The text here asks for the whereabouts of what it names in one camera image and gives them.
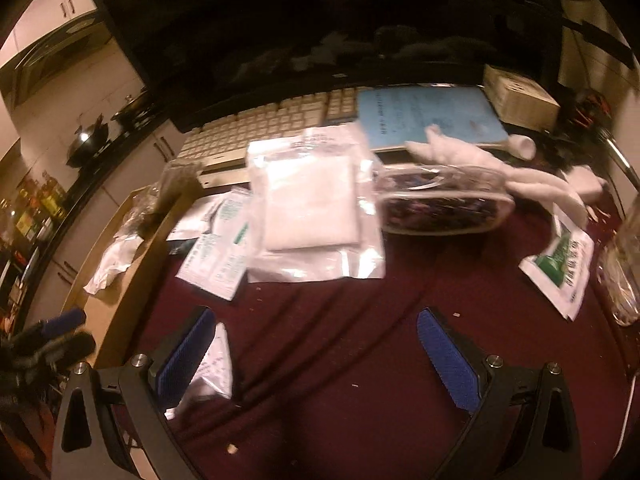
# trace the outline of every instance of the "white box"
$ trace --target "white box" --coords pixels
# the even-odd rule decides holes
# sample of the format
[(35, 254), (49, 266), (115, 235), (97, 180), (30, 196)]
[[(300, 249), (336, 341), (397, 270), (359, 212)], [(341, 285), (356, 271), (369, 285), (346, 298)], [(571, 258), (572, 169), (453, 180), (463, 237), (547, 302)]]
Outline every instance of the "white box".
[(502, 122), (537, 132), (556, 126), (560, 105), (535, 81), (486, 65), (483, 83)]

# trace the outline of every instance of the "blue booklet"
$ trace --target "blue booklet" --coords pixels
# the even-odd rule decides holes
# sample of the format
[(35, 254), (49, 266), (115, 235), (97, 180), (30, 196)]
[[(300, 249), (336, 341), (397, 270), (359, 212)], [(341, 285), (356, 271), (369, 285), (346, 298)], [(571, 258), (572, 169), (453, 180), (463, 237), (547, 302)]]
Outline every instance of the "blue booklet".
[(358, 115), (372, 150), (426, 142), (425, 127), (466, 142), (506, 140), (491, 103), (477, 86), (398, 86), (358, 92)]

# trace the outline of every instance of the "white keyboard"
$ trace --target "white keyboard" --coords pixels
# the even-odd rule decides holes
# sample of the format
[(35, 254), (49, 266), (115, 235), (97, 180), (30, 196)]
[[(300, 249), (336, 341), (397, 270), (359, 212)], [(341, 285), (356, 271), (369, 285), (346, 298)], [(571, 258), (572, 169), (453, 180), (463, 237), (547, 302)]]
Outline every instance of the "white keyboard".
[(357, 116), (355, 88), (270, 103), (204, 124), (188, 133), (178, 158), (201, 159), (203, 187), (247, 182), (246, 148), (252, 140), (299, 135), (305, 128)]

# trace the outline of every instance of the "maroon table surface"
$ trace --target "maroon table surface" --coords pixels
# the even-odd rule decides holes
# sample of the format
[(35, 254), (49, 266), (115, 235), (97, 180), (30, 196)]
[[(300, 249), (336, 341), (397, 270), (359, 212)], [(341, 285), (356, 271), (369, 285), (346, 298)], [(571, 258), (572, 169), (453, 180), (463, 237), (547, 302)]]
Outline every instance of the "maroon table surface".
[[(590, 226), (596, 239), (607, 229)], [(204, 478), (425, 480), (468, 417), (417, 338), (417, 314), (436, 306), (510, 365), (561, 365), (583, 477), (596, 479), (616, 449), (628, 382), (593, 284), (567, 322), (518, 269), (549, 241), (550, 216), (519, 203), (487, 234), (385, 235), (382, 280), (245, 281), (231, 302), (175, 278), (172, 256), (131, 349), (151, 351), (195, 304), (225, 323), (234, 399), (196, 403), (170, 423)]]

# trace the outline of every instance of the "cooking pot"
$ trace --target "cooking pot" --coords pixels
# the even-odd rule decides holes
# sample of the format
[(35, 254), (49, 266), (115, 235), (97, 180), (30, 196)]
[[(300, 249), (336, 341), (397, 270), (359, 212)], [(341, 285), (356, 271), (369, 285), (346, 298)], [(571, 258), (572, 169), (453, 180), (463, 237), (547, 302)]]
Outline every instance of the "cooking pot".
[(143, 88), (138, 97), (128, 95), (127, 104), (111, 118), (116, 121), (123, 132), (132, 132), (148, 123), (157, 113), (158, 107), (151, 99), (151, 94)]
[(109, 138), (108, 124), (102, 124), (103, 115), (88, 128), (80, 126), (76, 130), (76, 138), (66, 150), (66, 164), (72, 168), (82, 168), (100, 151)]

